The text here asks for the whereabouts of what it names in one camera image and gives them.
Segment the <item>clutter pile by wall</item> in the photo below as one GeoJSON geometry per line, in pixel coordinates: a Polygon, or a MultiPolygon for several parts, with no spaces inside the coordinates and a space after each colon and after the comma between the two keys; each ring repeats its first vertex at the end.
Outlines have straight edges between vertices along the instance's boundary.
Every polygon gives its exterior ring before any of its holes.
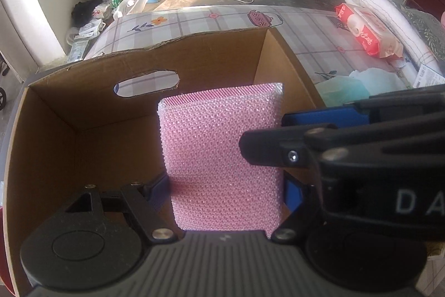
{"type": "Polygon", "coordinates": [[[71,13],[71,28],[66,34],[69,63],[80,61],[104,29],[123,16],[140,14],[166,0],[89,0],[77,3],[71,13]]]}

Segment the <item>red tissue pack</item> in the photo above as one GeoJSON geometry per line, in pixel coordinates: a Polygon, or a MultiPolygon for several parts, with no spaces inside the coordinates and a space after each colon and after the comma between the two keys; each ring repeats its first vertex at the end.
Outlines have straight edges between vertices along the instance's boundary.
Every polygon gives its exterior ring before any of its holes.
{"type": "Polygon", "coordinates": [[[373,12],[363,7],[341,3],[336,7],[336,13],[368,56],[378,59],[403,57],[404,46],[373,12]]]}

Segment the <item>grey patterned blanket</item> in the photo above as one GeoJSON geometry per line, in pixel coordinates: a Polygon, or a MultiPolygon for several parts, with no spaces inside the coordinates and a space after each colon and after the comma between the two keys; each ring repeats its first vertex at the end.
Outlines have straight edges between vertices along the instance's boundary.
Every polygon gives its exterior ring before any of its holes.
{"type": "Polygon", "coordinates": [[[444,75],[444,27],[441,22],[429,13],[404,5],[400,6],[400,11],[433,52],[444,75]]]}

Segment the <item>brown cardboard box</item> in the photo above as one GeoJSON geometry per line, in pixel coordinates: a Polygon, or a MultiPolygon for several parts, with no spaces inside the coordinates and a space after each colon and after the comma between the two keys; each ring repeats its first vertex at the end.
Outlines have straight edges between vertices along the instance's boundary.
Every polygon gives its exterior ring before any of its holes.
{"type": "Polygon", "coordinates": [[[158,103],[200,90],[280,82],[282,112],[323,107],[275,28],[205,32],[111,53],[35,76],[21,91],[1,146],[3,225],[13,290],[31,289],[22,242],[87,184],[116,190],[159,175],[158,103]]]}

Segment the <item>white rolled quilt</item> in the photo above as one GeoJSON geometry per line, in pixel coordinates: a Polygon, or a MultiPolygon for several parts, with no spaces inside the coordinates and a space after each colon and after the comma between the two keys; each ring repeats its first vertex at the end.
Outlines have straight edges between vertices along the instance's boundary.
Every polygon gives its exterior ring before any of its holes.
{"type": "Polygon", "coordinates": [[[412,67],[418,71],[418,75],[412,78],[412,86],[423,87],[444,83],[444,75],[441,73],[436,57],[401,13],[400,6],[402,4],[391,0],[345,1],[348,4],[363,7],[373,12],[402,43],[412,67]]]}

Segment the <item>pink textured sponge pad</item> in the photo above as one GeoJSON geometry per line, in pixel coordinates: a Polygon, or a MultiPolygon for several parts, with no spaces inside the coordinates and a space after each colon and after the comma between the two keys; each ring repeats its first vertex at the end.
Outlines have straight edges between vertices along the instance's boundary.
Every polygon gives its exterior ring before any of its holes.
{"type": "Polygon", "coordinates": [[[184,231],[265,231],[280,224],[283,173],[253,166],[238,143],[276,128],[281,83],[181,94],[158,105],[161,148],[176,224],[184,231]]]}

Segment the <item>translucent plastic bag bundle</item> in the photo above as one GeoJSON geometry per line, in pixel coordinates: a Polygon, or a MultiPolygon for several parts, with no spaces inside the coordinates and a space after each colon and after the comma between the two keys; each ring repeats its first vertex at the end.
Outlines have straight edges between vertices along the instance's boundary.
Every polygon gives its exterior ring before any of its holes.
{"type": "Polygon", "coordinates": [[[407,90],[407,85],[394,73],[381,68],[353,71],[349,76],[337,75],[315,85],[327,107],[338,107],[372,96],[407,90]]]}

